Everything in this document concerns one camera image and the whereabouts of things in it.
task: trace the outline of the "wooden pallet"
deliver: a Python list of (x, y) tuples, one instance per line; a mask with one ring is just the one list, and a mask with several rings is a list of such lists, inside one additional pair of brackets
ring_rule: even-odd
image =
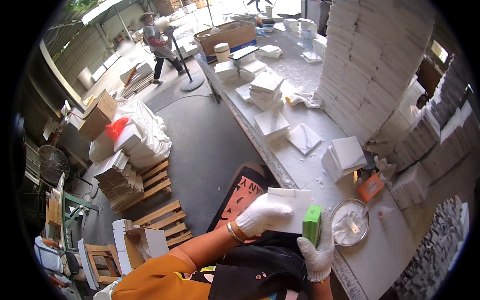
[(133, 94), (136, 94), (152, 84), (154, 73), (152, 72), (150, 75), (147, 75), (144, 79), (140, 80), (135, 84), (131, 84), (123, 89), (121, 96), (124, 98), (128, 98)]
[(174, 245), (193, 238), (192, 232), (187, 231), (185, 223), (180, 221), (186, 216), (181, 209), (180, 200), (177, 200), (133, 222), (133, 225), (164, 230), (167, 245), (172, 248)]
[(143, 195), (135, 200), (129, 201), (126, 205), (120, 207), (119, 209), (115, 210), (115, 214), (118, 214), (135, 204), (155, 195), (160, 191), (164, 191), (167, 193), (172, 192), (171, 188), (171, 181), (168, 178), (168, 173), (164, 170), (168, 167), (168, 160), (163, 160), (158, 164), (151, 165), (148, 167), (143, 168), (139, 174), (142, 175), (142, 179), (144, 181), (144, 190), (145, 192)]

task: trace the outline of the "white work glove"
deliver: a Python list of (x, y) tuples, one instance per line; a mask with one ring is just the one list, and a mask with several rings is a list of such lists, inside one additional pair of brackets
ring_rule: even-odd
[(291, 207), (266, 201), (267, 194), (261, 195), (235, 220), (238, 228), (248, 238), (262, 234), (266, 225), (272, 226), (292, 215)]
[(332, 237), (332, 223), (325, 209), (322, 210), (320, 222), (322, 223), (322, 229), (317, 248), (307, 238), (299, 237), (297, 239), (297, 244), (305, 258), (308, 280), (311, 282), (320, 282), (327, 279), (332, 271), (330, 264), (333, 260), (335, 245)]

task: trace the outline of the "red plastic bag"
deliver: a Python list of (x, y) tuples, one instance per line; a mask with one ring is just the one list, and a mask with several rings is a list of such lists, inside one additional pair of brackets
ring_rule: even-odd
[(114, 141), (116, 141), (119, 138), (120, 133), (123, 131), (125, 128), (125, 125), (128, 123), (128, 118), (123, 117), (121, 119), (116, 120), (115, 122), (111, 123), (110, 125), (107, 125), (107, 128), (105, 129), (105, 133)]

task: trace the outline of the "white paste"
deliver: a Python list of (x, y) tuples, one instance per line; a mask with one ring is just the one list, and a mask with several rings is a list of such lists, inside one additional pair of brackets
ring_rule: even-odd
[[(351, 245), (357, 242), (367, 229), (367, 218), (362, 217), (363, 208), (355, 203), (345, 203), (339, 207), (332, 218), (332, 232), (335, 240), (344, 245)], [(350, 226), (345, 222), (349, 216), (359, 228), (358, 233), (354, 233)]]

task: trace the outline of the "brown cardboard box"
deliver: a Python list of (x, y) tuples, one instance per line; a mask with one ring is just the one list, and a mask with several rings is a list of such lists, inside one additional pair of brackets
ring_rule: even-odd
[(212, 36), (203, 36), (209, 34), (210, 29), (199, 32), (193, 36), (195, 43), (198, 46), (198, 50), (201, 55), (206, 59), (208, 63), (216, 61), (215, 50), (213, 47), (220, 43), (228, 43), (230, 52), (233, 53), (247, 46), (254, 46), (257, 44), (257, 37), (255, 35), (255, 25), (246, 21), (234, 21), (218, 26), (218, 29), (228, 28), (234, 23), (240, 23), (240, 27), (229, 29)]
[(93, 142), (112, 123), (116, 109), (117, 102), (104, 90), (85, 111), (78, 133)]
[(132, 269), (136, 269), (145, 262), (139, 247), (149, 250), (150, 256), (156, 258), (167, 254), (168, 245), (163, 230), (150, 228), (137, 228), (125, 231), (125, 247)]
[(47, 224), (61, 226), (61, 203), (49, 199), (47, 207)]

